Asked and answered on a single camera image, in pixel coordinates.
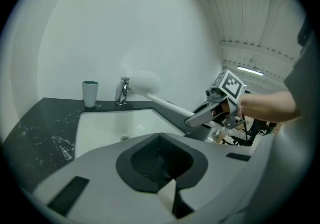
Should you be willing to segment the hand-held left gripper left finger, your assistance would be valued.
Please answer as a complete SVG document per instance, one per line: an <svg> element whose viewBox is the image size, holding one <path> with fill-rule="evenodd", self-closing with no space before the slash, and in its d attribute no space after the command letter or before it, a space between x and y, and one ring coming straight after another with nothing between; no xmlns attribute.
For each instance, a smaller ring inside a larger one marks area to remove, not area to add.
<svg viewBox="0 0 320 224"><path fill-rule="evenodd" d="M132 189L116 169L117 158L123 151L150 137L139 136L91 150L47 177L33 195L49 205L78 176L89 183L67 214L73 221L175 221L176 217L157 194Z"/></svg>

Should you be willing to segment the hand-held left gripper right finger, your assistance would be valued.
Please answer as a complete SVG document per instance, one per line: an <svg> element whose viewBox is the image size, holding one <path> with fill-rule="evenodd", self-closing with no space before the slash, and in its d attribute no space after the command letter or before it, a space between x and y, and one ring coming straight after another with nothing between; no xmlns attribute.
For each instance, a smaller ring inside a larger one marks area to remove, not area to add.
<svg viewBox="0 0 320 224"><path fill-rule="evenodd" d="M166 186L174 196L177 219L243 219L243 200L252 185L246 168L253 162L247 147L207 143L171 133L160 134L161 153L178 174Z"/></svg>

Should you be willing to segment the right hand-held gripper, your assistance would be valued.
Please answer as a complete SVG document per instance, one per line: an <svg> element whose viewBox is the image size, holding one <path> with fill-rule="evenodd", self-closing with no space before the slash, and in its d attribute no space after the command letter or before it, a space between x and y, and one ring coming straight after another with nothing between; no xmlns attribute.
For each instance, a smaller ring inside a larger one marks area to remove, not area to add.
<svg viewBox="0 0 320 224"><path fill-rule="evenodd" d="M237 127L241 123L237 120L237 109L243 86L243 81L232 71L221 72L211 87L206 90L208 101L197 107L194 115L185 120L186 126L196 127L214 120L229 129ZM225 99L228 99L230 107L229 116L216 115L216 107Z"/></svg>

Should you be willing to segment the person's right hand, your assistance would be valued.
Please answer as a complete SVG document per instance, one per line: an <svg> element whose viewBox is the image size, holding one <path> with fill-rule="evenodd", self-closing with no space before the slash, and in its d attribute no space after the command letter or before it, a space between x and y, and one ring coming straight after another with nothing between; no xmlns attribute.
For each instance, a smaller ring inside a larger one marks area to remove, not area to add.
<svg viewBox="0 0 320 224"><path fill-rule="evenodd" d="M228 99L223 100L219 106L216 107L216 115L220 116L229 116L230 114L230 108L229 108L229 102Z"/></svg>

